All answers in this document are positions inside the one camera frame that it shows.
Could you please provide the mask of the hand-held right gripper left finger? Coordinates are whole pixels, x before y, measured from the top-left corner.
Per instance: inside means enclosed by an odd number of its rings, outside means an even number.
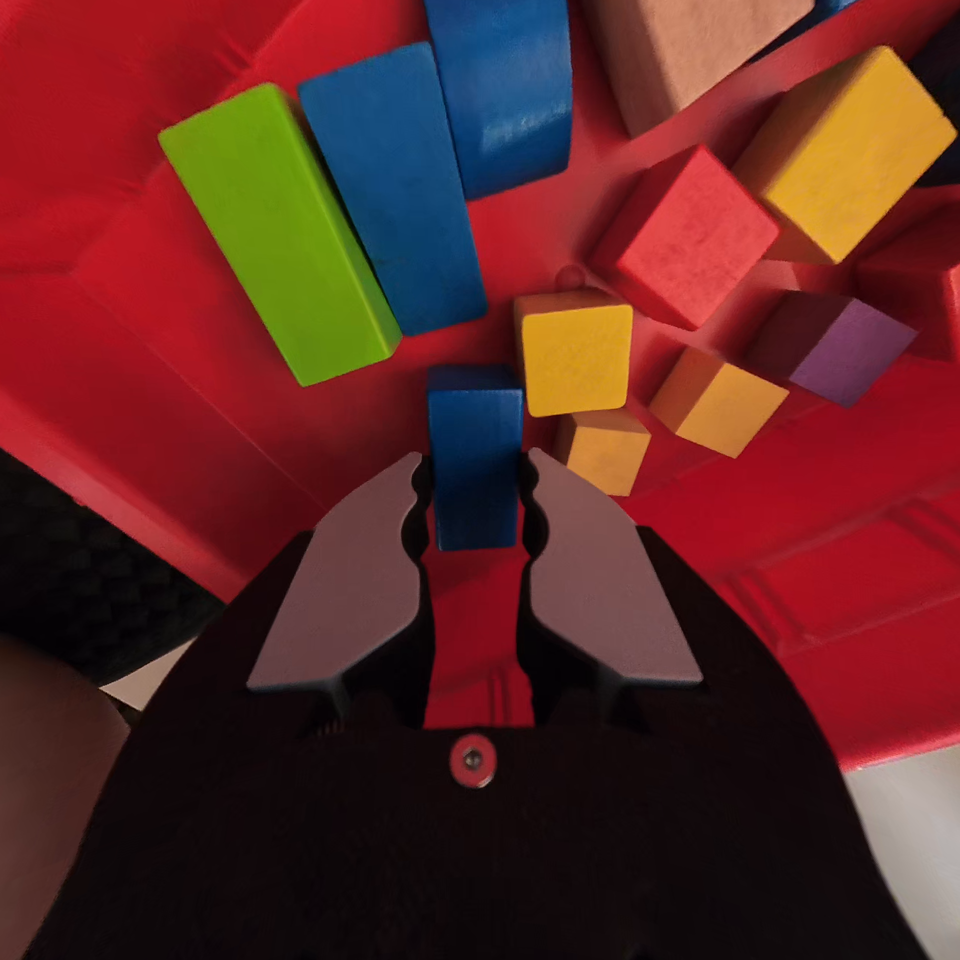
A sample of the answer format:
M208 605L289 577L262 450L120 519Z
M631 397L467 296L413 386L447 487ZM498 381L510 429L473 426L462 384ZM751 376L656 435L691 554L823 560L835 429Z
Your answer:
M428 459L411 452L343 498L312 531L247 680L252 693L314 691L347 719L367 694L425 725L436 629L423 556Z

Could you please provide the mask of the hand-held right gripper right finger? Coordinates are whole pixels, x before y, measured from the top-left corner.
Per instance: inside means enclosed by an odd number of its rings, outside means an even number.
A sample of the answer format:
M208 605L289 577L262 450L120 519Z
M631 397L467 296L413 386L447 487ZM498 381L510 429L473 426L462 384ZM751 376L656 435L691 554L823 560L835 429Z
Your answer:
M638 526L598 487L550 454L521 457L526 562L517 660L536 726L580 692L602 718L622 690L695 689L703 671Z

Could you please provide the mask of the small yellow wooden cube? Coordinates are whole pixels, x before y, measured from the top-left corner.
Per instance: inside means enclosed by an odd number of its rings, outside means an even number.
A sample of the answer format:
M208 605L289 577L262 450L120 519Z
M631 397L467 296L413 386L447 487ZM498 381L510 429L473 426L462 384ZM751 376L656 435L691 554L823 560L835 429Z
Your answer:
M651 433L627 408L563 414L554 458L610 497L627 498L649 449Z

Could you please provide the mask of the dark blue wooden block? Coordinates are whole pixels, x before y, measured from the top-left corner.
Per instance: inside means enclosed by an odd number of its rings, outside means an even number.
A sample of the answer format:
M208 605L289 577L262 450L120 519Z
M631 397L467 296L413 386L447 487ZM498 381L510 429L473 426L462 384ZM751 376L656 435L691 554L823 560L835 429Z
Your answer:
M517 542L524 390L506 365L432 366L426 399L438 549Z

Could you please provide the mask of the large yellow wooden block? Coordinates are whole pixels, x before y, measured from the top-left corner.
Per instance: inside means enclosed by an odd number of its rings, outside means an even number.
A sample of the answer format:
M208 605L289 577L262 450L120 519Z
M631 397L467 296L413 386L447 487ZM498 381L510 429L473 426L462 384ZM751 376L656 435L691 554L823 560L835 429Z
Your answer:
M690 345L649 411L674 436L737 459L788 396L786 388Z

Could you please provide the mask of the red plastic bin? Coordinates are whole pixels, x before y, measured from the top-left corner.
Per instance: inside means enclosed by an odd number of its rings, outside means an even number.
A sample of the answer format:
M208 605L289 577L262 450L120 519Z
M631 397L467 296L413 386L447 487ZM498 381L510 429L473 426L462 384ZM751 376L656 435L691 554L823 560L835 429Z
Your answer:
M490 314L306 389L158 135L428 40L423 2L2 2L2 447L229 601L427 450L428 368L515 361L514 298L576 285L643 168L696 143L734 162L781 93L875 45L911 58L957 10L855 2L630 141L570 6L567 169L469 207ZM847 410L791 392L737 459L646 409L685 341L739 360L784 289L852 279L762 262L696 337L638 318L629 403L652 442L621 504L748 620L856 769L958 743L958 366L907 355Z

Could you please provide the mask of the purple wooden cube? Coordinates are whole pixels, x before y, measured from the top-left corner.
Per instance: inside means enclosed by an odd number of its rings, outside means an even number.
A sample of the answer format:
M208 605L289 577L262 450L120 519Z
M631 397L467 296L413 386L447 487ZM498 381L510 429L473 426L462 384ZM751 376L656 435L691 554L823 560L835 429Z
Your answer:
M757 330L744 361L763 378L849 409L917 336L856 297L789 291Z

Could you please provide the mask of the red wooden cube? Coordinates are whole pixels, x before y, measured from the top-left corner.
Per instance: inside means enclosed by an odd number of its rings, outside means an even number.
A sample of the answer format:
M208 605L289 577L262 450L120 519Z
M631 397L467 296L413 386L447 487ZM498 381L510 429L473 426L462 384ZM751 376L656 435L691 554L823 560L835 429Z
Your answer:
M587 258L649 318L698 330L774 246L781 227L703 144L637 179Z
M918 332L912 354L959 357L959 206L944 206L858 260L860 298Z

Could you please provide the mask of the green wooden block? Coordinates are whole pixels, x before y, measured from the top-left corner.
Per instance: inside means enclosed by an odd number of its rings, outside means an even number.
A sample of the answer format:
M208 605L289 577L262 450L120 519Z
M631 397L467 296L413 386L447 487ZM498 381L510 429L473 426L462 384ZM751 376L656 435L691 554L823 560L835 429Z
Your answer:
M301 387L395 354L399 322L281 87L258 84L157 139Z

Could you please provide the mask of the blue rectangular block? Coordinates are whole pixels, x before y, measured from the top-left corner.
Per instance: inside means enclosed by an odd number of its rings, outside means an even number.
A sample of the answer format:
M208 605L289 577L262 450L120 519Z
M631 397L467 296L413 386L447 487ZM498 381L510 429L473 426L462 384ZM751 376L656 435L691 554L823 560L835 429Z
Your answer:
M309 78L298 100L405 336L489 309L429 43Z

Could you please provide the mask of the blue half-cylinder block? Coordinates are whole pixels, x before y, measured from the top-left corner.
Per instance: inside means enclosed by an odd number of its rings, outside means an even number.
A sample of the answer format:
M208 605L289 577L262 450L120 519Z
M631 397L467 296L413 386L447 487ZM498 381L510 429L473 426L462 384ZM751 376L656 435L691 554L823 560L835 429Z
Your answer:
M425 1L469 201L564 172L573 88L566 1Z

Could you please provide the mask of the tan wooden block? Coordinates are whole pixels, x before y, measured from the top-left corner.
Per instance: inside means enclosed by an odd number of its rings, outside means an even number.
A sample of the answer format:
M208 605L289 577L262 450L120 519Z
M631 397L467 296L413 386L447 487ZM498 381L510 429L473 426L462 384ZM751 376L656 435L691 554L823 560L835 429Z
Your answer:
M584 15L630 139L681 113L776 40L812 1L587 1Z

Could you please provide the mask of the person's right forearm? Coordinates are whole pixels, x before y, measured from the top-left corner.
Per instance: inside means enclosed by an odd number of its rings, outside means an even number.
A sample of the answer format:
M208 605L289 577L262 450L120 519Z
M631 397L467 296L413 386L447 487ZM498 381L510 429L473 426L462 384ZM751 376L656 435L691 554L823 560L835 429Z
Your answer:
M21 958L54 904L130 728L58 659L1 638L1 957Z

